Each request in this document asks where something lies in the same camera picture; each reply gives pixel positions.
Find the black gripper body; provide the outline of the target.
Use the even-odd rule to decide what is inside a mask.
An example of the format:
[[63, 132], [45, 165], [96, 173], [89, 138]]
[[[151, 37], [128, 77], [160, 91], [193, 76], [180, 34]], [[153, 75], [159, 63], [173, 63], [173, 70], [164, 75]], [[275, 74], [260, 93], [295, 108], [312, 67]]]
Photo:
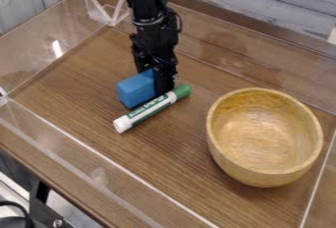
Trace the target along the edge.
[[177, 64], [175, 46], [179, 43], [179, 32], [177, 18], [167, 17], [157, 25], [137, 27], [136, 33], [129, 36], [132, 47], [151, 57], [152, 67], [157, 64]]

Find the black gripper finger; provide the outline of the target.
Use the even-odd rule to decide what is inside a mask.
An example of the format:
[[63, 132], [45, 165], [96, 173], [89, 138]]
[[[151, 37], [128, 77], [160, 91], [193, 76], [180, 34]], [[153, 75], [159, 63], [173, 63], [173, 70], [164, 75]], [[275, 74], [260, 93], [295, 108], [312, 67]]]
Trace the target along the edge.
[[153, 67], [155, 89], [159, 95], [175, 87], [177, 69], [175, 64], [157, 64]]
[[132, 48], [136, 70], [141, 73], [152, 68], [151, 57], [136, 47]]

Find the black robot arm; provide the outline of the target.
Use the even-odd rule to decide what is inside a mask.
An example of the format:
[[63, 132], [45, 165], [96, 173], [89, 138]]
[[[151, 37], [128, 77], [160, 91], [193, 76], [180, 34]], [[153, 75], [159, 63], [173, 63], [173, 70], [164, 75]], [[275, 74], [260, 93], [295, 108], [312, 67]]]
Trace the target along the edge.
[[180, 16], [168, 7], [169, 0], [127, 0], [132, 10], [136, 33], [129, 36], [132, 55], [137, 71], [151, 70], [156, 94], [175, 87]]

